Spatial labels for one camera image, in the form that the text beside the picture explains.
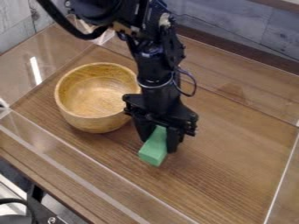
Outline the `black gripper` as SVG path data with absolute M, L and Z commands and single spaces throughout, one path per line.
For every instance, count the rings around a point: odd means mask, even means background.
M 175 86 L 158 89 L 143 88 L 140 94 L 124 94 L 124 112 L 132 116 L 143 142 L 155 131 L 155 126 L 167 128 L 167 152 L 175 153 L 184 135 L 195 136 L 198 114 L 183 104 Z

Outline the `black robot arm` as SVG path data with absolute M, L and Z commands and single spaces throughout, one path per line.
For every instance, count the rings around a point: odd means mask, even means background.
M 133 118 L 145 141 L 158 127 L 166 128 L 166 149 L 176 152 L 186 136 L 194 136 L 199 116 L 182 97 L 195 96 L 182 89 L 180 68 L 186 46 L 176 33 L 176 21 L 163 0 L 64 0 L 69 13 L 87 24 L 91 33 L 80 31 L 65 18 L 52 0 L 36 0 L 53 21 L 76 38 L 96 39 L 107 29 L 125 41 L 136 63 L 139 94 L 125 94 L 124 112 Z

